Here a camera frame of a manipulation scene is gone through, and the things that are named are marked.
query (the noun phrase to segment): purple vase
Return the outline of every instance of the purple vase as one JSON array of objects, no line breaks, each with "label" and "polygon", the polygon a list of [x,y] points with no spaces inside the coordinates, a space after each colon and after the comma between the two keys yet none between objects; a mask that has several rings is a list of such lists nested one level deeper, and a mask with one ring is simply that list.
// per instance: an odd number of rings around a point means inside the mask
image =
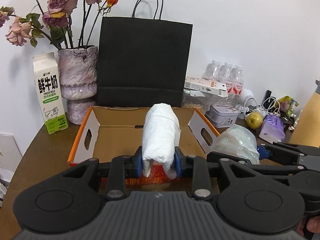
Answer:
[{"label": "purple vase", "polygon": [[81,124],[97,93],[98,47],[58,51],[61,95],[67,99],[70,122]]}]

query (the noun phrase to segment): box handle hole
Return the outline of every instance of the box handle hole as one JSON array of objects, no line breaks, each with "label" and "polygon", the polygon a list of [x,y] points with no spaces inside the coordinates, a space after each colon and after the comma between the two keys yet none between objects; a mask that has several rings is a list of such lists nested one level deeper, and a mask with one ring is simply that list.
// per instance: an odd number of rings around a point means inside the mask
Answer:
[{"label": "box handle hole", "polygon": [[204,138],[208,146],[212,145],[213,139],[205,128],[202,128],[201,136]]},{"label": "box handle hole", "polygon": [[87,150],[89,150],[91,138],[92,138],[92,133],[91,133],[90,129],[88,129],[87,135],[85,136],[85,139],[84,139],[84,147],[85,147]]}]

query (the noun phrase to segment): open cardboard tray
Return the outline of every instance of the open cardboard tray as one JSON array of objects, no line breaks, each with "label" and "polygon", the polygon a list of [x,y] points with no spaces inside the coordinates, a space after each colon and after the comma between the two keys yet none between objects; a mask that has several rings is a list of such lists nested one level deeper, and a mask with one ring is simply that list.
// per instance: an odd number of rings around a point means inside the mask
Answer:
[{"label": "open cardboard tray", "polygon": [[[134,155],[142,144],[142,130],[150,108],[108,108],[93,106],[80,126],[68,163],[76,165],[89,158],[100,163],[111,162],[114,157]],[[181,129],[179,147],[184,155],[206,158],[217,144],[218,131],[194,108],[172,108]],[[148,178],[127,179],[129,185],[165,183],[169,179],[159,163],[155,163]]]}]

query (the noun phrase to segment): white wall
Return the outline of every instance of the white wall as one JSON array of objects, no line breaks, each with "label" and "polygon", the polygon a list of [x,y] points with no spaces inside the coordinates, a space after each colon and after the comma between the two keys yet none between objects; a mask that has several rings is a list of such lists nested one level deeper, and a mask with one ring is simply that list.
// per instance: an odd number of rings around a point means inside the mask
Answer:
[{"label": "white wall", "polygon": [[[40,1],[45,8],[45,0]],[[153,16],[155,0],[147,1],[139,6],[138,17]],[[119,0],[110,16],[129,17],[135,2]],[[20,16],[35,4],[34,0],[0,0],[1,6],[14,6]],[[82,1],[72,15],[76,37],[81,27],[81,8]],[[245,87],[258,100],[270,89],[277,97],[294,97],[302,107],[315,90],[314,80],[320,76],[320,0],[164,0],[162,19],[194,25],[190,75],[201,76],[206,65],[216,59],[242,65]],[[100,21],[91,44],[98,44]],[[24,153],[43,125],[32,56],[56,50],[45,39],[36,49],[29,44],[12,46],[4,37],[8,28],[6,23],[0,29],[0,132],[12,133]]]}]

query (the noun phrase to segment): translucent plastic bag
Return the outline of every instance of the translucent plastic bag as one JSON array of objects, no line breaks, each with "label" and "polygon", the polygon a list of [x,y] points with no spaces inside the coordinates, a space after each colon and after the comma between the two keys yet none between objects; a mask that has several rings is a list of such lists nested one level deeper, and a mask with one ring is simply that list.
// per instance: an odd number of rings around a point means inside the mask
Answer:
[{"label": "translucent plastic bag", "polygon": [[248,159],[252,164],[260,164],[255,136],[247,128],[240,125],[232,125],[218,137],[215,152]]}]

